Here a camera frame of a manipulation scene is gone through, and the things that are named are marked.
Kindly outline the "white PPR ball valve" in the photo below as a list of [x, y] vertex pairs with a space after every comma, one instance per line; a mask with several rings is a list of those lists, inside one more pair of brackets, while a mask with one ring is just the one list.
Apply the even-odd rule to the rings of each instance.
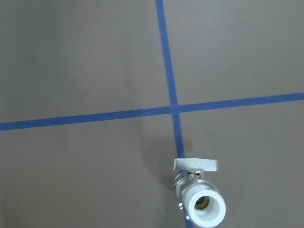
[[218, 170], [218, 161], [176, 158], [173, 169], [180, 172], [174, 180], [174, 189], [185, 219], [200, 228], [218, 226], [226, 215], [226, 204], [217, 187], [205, 179], [206, 172]]

